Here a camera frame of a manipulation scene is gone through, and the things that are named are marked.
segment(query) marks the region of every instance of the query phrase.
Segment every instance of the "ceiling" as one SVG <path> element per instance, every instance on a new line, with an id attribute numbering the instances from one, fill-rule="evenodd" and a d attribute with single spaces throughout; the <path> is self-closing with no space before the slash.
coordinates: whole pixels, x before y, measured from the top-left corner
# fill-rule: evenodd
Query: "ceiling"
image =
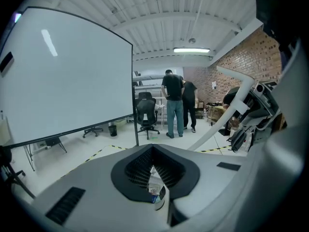
<path id="1" fill-rule="evenodd" d="M 27 6 L 70 12 L 116 32 L 133 43 L 136 70 L 158 64 L 207 67 L 228 44 L 232 49 L 246 38 L 244 32 L 253 22 L 249 31 L 261 25 L 255 21 L 255 0 L 25 0 L 20 10 Z M 190 38 L 196 42 L 189 43 Z M 210 52 L 199 56 L 173 52 L 183 46 L 206 47 Z"/>

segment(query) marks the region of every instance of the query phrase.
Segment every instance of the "red brick wall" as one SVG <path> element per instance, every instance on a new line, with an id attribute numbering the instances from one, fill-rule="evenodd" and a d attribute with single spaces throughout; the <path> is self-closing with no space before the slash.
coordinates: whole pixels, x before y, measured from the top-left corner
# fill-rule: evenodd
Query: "red brick wall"
<path id="1" fill-rule="evenodd" d="M 281 74 L 278 44 L 258 29 L 208 68 L 183 68 L 184 79 L 196 85 L 198 98 L 205 104 L 222 102 L 231 88 L 241 84 L 240 80 L 219 73 L 217 66 L 245 73 L 253 77 L 255 83 L 270 79 L 277 82 Z M 216 89 L 211 87 L 213 81 L 217 83 Z"/>

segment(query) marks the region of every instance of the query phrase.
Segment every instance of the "hair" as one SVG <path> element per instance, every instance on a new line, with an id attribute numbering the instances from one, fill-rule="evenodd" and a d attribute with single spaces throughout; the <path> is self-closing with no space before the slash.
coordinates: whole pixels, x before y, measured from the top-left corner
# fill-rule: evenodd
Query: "hair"
<path id="1" fill-rule="evenodd" d="M 165 75 L 170 74 L 170 73 L 173 74 L 173 71 L 171 71 L 171 70 L 166 70 L 166 71 L 165 71 Z"/>

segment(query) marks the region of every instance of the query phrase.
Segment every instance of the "floor tape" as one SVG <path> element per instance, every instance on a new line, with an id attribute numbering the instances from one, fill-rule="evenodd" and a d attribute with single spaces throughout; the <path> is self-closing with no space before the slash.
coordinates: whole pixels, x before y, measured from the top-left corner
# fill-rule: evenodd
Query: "floor tape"
<path id="1" fill-rule="evenodd" d="M 201 151 L 198 151 L 199 153 L 206 153 L 206 152 L 210 152 L 210 151 L 214 151 L 214 150 L 218 150 L 218 149 L 226 149 L 226 148 L 230 148 L 231 145 L 228 145 L 228 146 L 224 146 L 224 147 L 221 147 L 221 148 L 215 148 L 215 149 L 208 149 L 208 150 L 201 150 Z"/>
<path id="2" fill-rule="evenodd" d="M 123 147 L 118 147 L 118 146 L 115 146 L 115 145 L 108 145 L 109 147 L 114 147 L 114 148 L 116 148 L 116 149 L 128 149 L 128 148 L 123 148 Z M 215 148 L 215 149 L 208 149 L 208 150 L 202 150 L 202 151 L 198 151 L 199 153 L 206 153 L 206 152 L 210 152 L 210 151 L 214 151 L 214 150 L 218 150 L 218 149 L 225 149 L 225 148 L 229 148 L 229 147 L 231 147 L 231 145 L 229 145 L 229 146 L 224 146 L 224 147 L 221 147 L 221 148 Z M 101 150 L 99 150 L 96 154 L 93 154 L 90 158 L 88 158 L 86 161 L 84 161 L 82 164 L 84 164 L 85 162 L 88 162 L 88 161 L 90 161 L 93 157 L 95 157 L 98 153 L 100 153 L 101 151 L 102 151 L 103 149 L 101 149 Z"/>
<path id="3" fill-rule="evenodd" d="M 118 146 L 115 146 L 115 145 L 109 145 L 109 146 L 114 147 L 114 148 L 116 148 L 116 149 L 129 149 L 129 148 L 118 147 Z"/>

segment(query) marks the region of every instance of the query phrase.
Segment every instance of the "black trash can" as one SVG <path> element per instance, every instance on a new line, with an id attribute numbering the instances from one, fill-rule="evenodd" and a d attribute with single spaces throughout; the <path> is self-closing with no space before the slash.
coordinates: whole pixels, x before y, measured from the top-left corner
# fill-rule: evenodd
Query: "black trash can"
<path id="1" fill-rule="evenodd" d="M 110 134 L 112 137 L 117 136 L 117 127 L 116 126 L 109 126 L 108 130 L 110 131 Z"/>

